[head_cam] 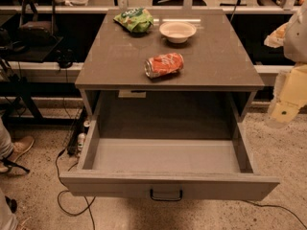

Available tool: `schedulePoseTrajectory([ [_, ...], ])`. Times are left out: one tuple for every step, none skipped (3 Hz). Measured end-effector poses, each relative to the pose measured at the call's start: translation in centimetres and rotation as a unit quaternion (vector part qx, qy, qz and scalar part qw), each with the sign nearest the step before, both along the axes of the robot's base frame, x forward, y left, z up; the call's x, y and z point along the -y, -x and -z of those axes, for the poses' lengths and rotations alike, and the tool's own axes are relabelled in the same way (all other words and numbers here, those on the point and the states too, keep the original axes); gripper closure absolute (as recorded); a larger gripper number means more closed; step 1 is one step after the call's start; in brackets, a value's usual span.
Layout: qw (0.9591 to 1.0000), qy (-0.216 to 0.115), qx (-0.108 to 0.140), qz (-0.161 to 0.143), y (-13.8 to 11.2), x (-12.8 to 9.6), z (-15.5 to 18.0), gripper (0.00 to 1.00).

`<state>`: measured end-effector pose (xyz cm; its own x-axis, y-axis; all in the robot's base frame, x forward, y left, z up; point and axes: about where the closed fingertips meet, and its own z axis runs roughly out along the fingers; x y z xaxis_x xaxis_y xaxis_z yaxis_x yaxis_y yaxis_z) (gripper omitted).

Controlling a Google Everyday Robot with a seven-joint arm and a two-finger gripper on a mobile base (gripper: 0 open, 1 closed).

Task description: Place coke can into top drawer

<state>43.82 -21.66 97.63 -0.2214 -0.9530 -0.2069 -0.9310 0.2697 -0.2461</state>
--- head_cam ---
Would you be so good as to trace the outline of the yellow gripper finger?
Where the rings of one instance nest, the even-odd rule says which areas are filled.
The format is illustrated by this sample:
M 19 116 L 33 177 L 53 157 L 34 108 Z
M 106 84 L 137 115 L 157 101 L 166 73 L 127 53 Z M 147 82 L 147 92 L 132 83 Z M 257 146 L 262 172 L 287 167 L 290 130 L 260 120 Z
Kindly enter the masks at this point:
M 285 127 L 306 104 L 307 65 L 296 64 L 289 72 L 281 71 L 277 75 L 266 124 L 273 128 Z
M 287 23 L 279 26 L 275 31 L 266 37 L 264 44 L 272 48 L 282 47 L 287 26 Z

